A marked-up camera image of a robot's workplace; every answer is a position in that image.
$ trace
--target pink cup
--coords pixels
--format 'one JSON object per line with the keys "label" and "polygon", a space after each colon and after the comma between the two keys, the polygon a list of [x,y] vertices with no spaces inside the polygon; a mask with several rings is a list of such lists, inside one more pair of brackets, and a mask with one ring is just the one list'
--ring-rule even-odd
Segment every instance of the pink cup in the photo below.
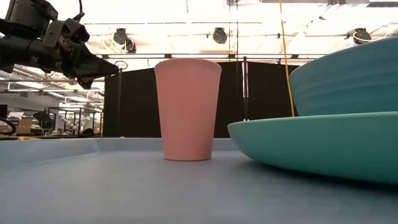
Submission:
{"label": "pink cup", "polygon": [[210,159],[221,67],[198,58],[176,58],[155,66],[164,157]]}

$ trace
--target ceiling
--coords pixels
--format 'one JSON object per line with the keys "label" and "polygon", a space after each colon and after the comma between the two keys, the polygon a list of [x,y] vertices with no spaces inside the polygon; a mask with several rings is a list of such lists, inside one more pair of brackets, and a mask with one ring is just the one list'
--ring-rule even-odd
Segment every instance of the ceiling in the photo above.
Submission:
{"label": "ceiling", "polygon": [[[155,66],[168,57],[202,57],[212,60],[248,60],[276,63],[282,58],[284,44],[280,20],[284,20],[288,63],[309,60],[353,46],[355,28],[366,28],[373,40],[398,35],[398,7],[383,7],[367,0],[329,0],[347,4],[328,4],[328,0],[286,0],[282,14],[278,1],[241,0],[228,6],[226,0],[82,0],[86,16],[81,20],[91,38],[88,48],[114,63],[123,60],[127,70]],[[49,0],[58,10],[59,19],[78,12],[78,0]],[[6,14],[7,1],[0,3],[0,15]],[[117,28],[126,28],[137,47],[136,54],[123,54],[113,43]],[[224,28],[225,44],[213,40],[215,27]],[[228,59],[228,54],[236,54]],[[45,74],[39,69],[21,68],[36,73],[33,79],[63,79],[61,74]],[[104,90],[104,83],[95,83]],[[50,83],[48,88],[80,89],[71,83]],[[98,98],[97,93],[87,98]]]}

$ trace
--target metal pole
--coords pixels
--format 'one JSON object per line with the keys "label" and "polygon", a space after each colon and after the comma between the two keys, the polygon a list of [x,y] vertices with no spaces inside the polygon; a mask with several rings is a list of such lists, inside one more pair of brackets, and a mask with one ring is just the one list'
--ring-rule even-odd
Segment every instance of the metal pole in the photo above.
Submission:
{"label": "metal pole", "polygon": [[[65,111],[65,120],[67,120],[67,111]],[[64,121],[63,122],[63,132],[65,132],[66,129],[67,129],[67,122]]]}
{"label": "metal pole", "polygon": [[95,111],[93,111],[93,134],[94,134],[94,124],[95,124]]}
{"label": "metal pole", "polygon": [[79,108],[79,127],[77,129],[77,135],[80,134],[80,121],[81,121],[81,108]]}
{"label": "metal pole", "polygon": [[122,136],[122,133],[121,133],[121,128],[120,128],[120,122],[121,122],[121,119],[120,119],[120,114],[121,114],[121,110],[120,110],[120,107],[121,107],[121,96],[122,96],[122,69],[120,68],[119,69],[119,74],[118,74],[118,80],[119,80],[119,85],[118,85],[118,113],[117,113],[117,129],[118,129],[118,136],[119,137],[121,137]]}
{"label": "metal pole", "polygon": [[73,112],[73,125],[76,124],[76,112]]}
{"label": "metal pole", "polygon": [[102,137],[102,112],[101,116],[99,117],[99,135]]}
{"label": "metal pole", "polygon": [[248,59],[243,57],[243,105],[244,120],[249,120],[249,85],[248,85]]}

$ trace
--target teal plate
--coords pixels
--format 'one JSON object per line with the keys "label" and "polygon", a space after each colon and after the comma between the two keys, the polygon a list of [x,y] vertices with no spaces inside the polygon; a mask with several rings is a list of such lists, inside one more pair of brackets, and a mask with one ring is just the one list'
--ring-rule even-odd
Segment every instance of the teal plate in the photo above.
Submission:
{"label": "teal plate", "polygon": [[272,166],[398,184],[398,112],[243,121],[228,131],[245,155]]}

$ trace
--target yellow cable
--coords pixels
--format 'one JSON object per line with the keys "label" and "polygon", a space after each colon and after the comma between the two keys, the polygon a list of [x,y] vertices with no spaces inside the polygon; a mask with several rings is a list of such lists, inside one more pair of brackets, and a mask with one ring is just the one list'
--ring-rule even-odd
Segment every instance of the yellow cable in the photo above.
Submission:
{"label": "yellow cable", "polygon": [[285,27],[284,27],[284,19],[282,17],[282,0],[279,0],[279,9],[280,9],[280,24],[282,25],[282,39],[283,39],[283,43],[284,43],[285,71],[286,71],[287,89],[289,91],[290,109],[292,110],[292,117],[294,117],[294,104],[293,104],[292,90],[290,89],[289,67],[287,65],[287,56],[286,56]]}

